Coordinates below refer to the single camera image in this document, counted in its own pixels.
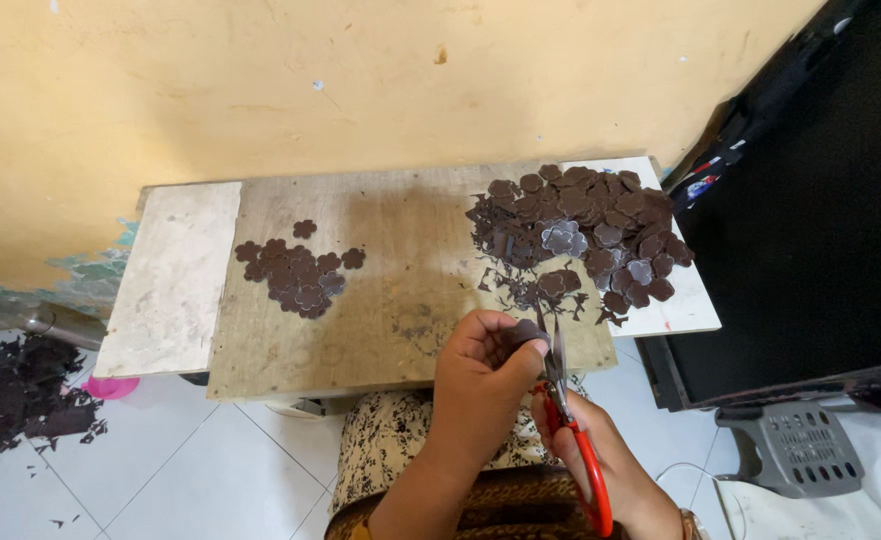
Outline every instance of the floral patterned skirt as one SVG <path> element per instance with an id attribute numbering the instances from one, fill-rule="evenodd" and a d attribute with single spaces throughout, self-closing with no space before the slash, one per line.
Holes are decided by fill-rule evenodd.
<path id="1" fill-rule="evenodd" d="M 579 377 L 570 389 L 590 399 Z M 530 416 L 530 395 L 521 402 L 517 422 L 494 459 L 483 470 L 559 463 L 547 457 Z M 409 390 L 364 394 L 347 414 L 340 436 L 337 487 L 331 516 L 350 503 L 385 492 L 420 452 L 434 413 L 434 391 Z"/>

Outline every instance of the worktable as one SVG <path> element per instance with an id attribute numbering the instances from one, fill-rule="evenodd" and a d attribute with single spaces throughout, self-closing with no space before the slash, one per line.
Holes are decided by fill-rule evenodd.
<path id="1" fill-rule="evenodd" d="M 504 309 L 498 295 L 505 295 L 505 290 L 477 289 L 484 270 L 493 263 L 471 240 L 473 223 L 463 215 L 473 206 L 471 195 L 484 192 L 494 179 L 517 180 L 549 163 L 255 178 L 156 188 L 147 197 L 141 232 L 95 375 L 135 377 L 206 368 L 211 371 L 208 398 L 224 401 L 332 397 L 429 386 L 435 355 L 463 314 L 471 309 Z M 657 187 L 647 157 L 561 166 L 574 165 L 633 170 L 642 185 Z M 215 197 L 217 203 L 208 198 L 191 211 L 182 207 L 177 208 L 180 214 L 171 211 L 175 206 L 171 193 L 187 188 L 194 189 L 194 201 L 200 200 L 197 191 L 221 192 Z M 235 191 L 239 191 L 236 206 L 231 195 Z M 227 216 L 233 208 L 236 220 L 231 223 Z M 313 219 L 317 231 L 306 240 L 294 238 L 294 222 L 304 219 Z M 183 237 L 185 220 L 187 230 L 199 226 L 218 233 Z M 165 248 L 166 230 L 178 234 L 176 250 Z M 678 233 L 675 224 L 674 232 Z M 289 247 L 302 243 L 315 256 L 356 247 L 367 257 L 362 268 L 339 271 L 346 277 L 346 286 L 326 314 L 316 320 L 302 319 L 282 312 L 275 300 L 267 298 L 265 283 L 244 279 L 245 263 L 233 257 L 233 247 L 246 240 L 263 244 L 272 238 L 287 240 Z M 191 263 L 171 265 L 171 252 Z M 556 257 L 540 264 L 537 271 L 551 271 L 569 261 Z M 137 273 L 131 274 L 130 268 Z M 582 261 L 574 260 L 570 268 L 578 272 L 583 284 L 591 283 Z M 192 276 L 195 272 L 204 273 L 206 279 Z M 612 333 L 649 336 L 718 328 L 696 268 L 675 267 L 674 275 L 674 298 L 661 305 L 653 300 L 639 312 L 631 309 L 624 328 L 594 324 L 600 314 L 600 295 L 584 287 L 591 296 L 584 304 L 586 311 L 579 314 L 580 321 L 571 320 L 570 313 L 560 321 L 570 371 L 616 365 Z M 194 293 L 184 282 L 206 286 Z M 219 283 L 222 294 L 212 293 L 209 283 Z M 161 304 L 145 309 L 157 298 L 163 299 Z M 566 302 L 569 308 L 573 306 L 572 300 Z M 533 317 L 532 311 L 510 314 Z M 188 324 L 178 331 L 171 321 Z M 178 347 L 181 352 L 171 353 Z"/>

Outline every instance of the cable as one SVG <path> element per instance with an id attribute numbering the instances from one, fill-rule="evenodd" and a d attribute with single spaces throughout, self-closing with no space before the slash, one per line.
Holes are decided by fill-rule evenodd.
<path id="1" fill-rule="evenodd" d="M 702 475 L 707 475 L 707 476 L 711 477 L 711 480 L 713 480 L 714 482 L 720 482 L 720 480 L 717 479 L 716 476 L 714 476 L 710 472 L 705 471 L 702 467 L 698 467 L 697 465 L 695 465 L 693 463 L 680 462 L 680 463 L 674 463 L 670 467 L 664 469 L 663 472 L 658 474 L 657 477 L 653 479 L 654 483 L 660 484 L 660 479 L 662 479 L 666 473 L 669 473 L 669 472 L 674 471 L 676 469 L 694 469 L 695 471 L 700 472 Z M 737 503 L 737 510 L 740 510 L 740 512 L 741 512 L 741 526 L 742 526 L 744 532 L 741 534 L 740 540 L 745 540 L 745 538 L 746 538 L 746 514 L 744 513 L 744 507 L 741 506 L 740 501 L 737 500 L 737 496 L 735 496 L 733 494 L 731 494 L 730 496 L 734 497 L 734 502 Z"/>

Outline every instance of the hand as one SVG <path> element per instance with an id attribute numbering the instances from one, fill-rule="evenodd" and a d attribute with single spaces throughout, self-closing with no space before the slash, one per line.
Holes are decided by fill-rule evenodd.
<path id="1" fill-rule="evenodd" d="M 543 394 L 534 396 L 530 408 L 544 447 L 564 462 L 580 491 L 590 494 L 574 433 L 561 427 L 551 436 L 544 399 Z M 632 540 L 683 538 L 680 510 L 637 462 L 607 412 L 571 390 L 567 390 L 567 407 L 594 446 L 614 520 L 624 526 Z"/>
<path id="2" fill-rule="evenodd" d="M 501 347 L 498 331 L 516 325 L 506 313 L 475 309 L 454 328 L 437 359 L 434 419 L 424 451 L 473 475 L 471 483 L 504 443 L 520 400 L 543 369 L 543 339 L 525 343 L 497 371 L 492 369 Z"/>

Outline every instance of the yellow wall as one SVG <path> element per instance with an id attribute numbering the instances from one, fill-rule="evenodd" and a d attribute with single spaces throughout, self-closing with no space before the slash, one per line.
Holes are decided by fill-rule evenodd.
<path id="1" fill-rule="evenodd" d="M 0 286 L 54 289 L 71 274 L 50 259 L 117 247 L 142 186 L 537 156 L 670 166 L 820 4 L 2 1 Z"/>

